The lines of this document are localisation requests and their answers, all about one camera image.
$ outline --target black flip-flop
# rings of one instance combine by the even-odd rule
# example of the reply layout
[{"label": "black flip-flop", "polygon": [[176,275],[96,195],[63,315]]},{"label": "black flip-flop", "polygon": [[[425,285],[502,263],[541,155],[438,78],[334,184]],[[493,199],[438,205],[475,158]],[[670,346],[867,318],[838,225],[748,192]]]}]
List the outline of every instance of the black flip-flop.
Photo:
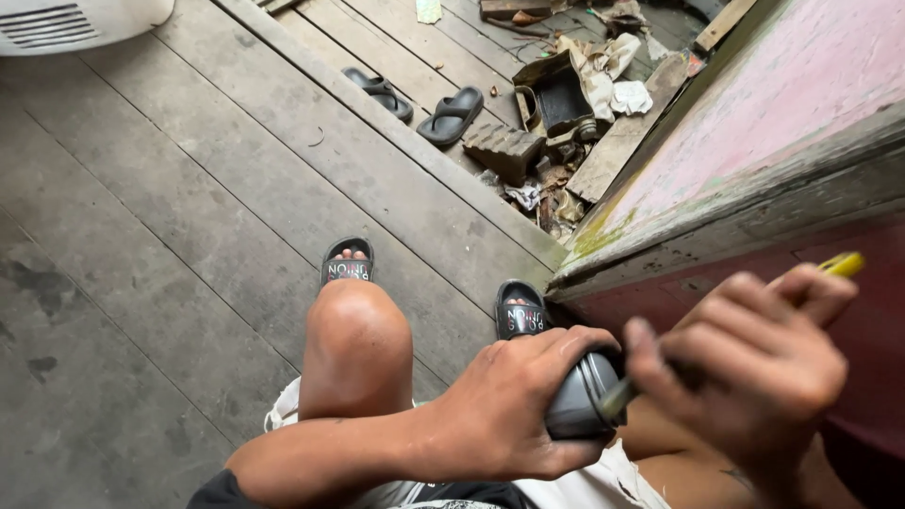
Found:
[{"label": "black flip-flop", "polygon": [[399,99],[396,96],[393,84],[386,78],[381,76],[368,78],[367,74],[364,74],[358,67],[347,67],[342,70],[342,73],[401,121],[408,122],[412,119],[412,115],[414,115],[412,105],[405,99]]},{"label": "black flip-flop", "polygon": [[415,130],[434,145],[449,145],[468,129],[484,106],[484,94],[471,85],[444,97],[437,103],[433,115],[424,119]]},{"label": "black flip-flop", "polygon": [[[521,299],[524,304],[506,304]],[[520,334],[540,334],[549,328],[544,298],[530,283],[510,279],[497,292],[497,339],[508,340]]]},{"label": "black flip-flop", "polygon": [[[352,255],[355,255],[356,251],[361,251],[367,260],[348,258],[337,260],[335,256],[342,255],[344,249],[352,251]],[[374,281],[374,247],[364,237],[341,238],[333,243],[324,254],[324,263],[320,266],[320,287],[323,288],[324,285],[335,279],[348,278]]]}]

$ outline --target vent slot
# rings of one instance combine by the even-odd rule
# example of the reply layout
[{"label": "vent slot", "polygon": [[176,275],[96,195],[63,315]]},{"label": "vent slot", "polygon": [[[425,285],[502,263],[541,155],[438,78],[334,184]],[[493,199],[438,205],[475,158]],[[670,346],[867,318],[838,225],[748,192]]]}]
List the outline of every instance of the vent slot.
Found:
[{"label": "vent slot", "polygon": [[21,48],[77,43],[100,36],[77,4],[0,15],[0,34]]}]

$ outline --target person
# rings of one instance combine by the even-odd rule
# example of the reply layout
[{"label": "person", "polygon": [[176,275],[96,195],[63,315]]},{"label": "person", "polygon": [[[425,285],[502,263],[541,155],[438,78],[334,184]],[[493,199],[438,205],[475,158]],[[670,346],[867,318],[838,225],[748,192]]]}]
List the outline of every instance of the person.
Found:
[{"label": "person", "polygon": [[[556,441],[550,401],[588,351],[621,349],[613,334],[575,326],[496,341],[415,407],[411,330],[372,281],[367,240],[344,241],[325,256],[308,313],[293,415],[239,447],[189,509],[858,506],[817,434],[846,376],[822,327],[854,298],[851,282],[811,265],[771,284],[735,274],[672,331],[631,319],[625,366],[643,395],[629,424],[610,440]],[[702,382],[689,389],[667,359]],[[587,489],[600,493],[569,498]]]}]

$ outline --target yellow object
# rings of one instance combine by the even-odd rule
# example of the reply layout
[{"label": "yellow object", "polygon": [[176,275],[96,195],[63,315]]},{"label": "yellow object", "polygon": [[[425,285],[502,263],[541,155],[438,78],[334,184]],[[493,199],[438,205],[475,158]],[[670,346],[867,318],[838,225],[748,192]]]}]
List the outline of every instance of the yellow object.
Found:
[{"label": "yellow object", "polygon": [[818,269],[832,275],[852,277],[864,267],[864,257],[861,253],[842,253],[819,264]]}]

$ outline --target wooden floor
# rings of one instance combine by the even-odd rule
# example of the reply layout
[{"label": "wooden floor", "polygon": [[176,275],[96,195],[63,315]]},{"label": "wooden floor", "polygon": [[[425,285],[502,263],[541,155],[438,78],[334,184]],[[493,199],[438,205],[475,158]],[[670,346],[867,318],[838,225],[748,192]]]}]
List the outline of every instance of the wooden floor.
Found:
[{"label": "wooden floor", "polygon": [[[543,52],[548,43],[486,24],[479,16],[477,0],[442,0],[443,17],[436,24],[420,24],[415,0],[302,0],[295,10],[277,15],[286,29],[336,70],[356,66],[370,76],[381,75],[413,103],[412,129],[431,114],[442,97],[452,96],[465,85],[484,93],[484,111],[472,126],[506,124],[521,129],[510,78]],[[609,2],[596,2],[605,10]],[[653,25],[653,36],[675,51],[691,47],[706,26],[679,2],[642,3]],[[606,28],[586,11],[585,2],[532,26],[582,41],[601,42]],[[657,63],[651,62],[646,42],[625,71],[633,80],[645,81]],[[496,87],[498,97],[491,97]],[[449,158],[471,173],[484,170],[462,153],[462,143],[443,149]]]},{"label": "wooden floor", "polygon": [[298,375],[341,236],[411,323],[416,399],[493,341],[502,281],[552,275],[555,242],[303,71],[208,0],[0,60],[0,507],[184,506]]}]

